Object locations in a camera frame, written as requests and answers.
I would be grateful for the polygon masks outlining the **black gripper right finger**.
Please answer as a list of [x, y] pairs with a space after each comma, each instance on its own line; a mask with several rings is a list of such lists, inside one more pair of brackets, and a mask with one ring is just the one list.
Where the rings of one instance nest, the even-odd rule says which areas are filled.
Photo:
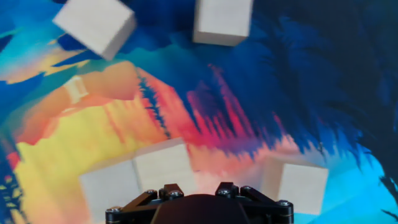
[[215, 195], [238, 202], [249, 224], [294, 224], [293, 203], [276, 202], [248, 185], [238, 187], [233, 182], [221, 182]]

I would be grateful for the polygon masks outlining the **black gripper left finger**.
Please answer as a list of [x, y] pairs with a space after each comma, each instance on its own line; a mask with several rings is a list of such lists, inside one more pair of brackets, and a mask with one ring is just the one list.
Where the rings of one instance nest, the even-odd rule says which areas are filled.
[[164, 202], [184, 197], [177, 184], [166, 184], [159, 190], [146, 190], [124, 207], [111, 207], [105, 211], [106, 224], [150, 223]]

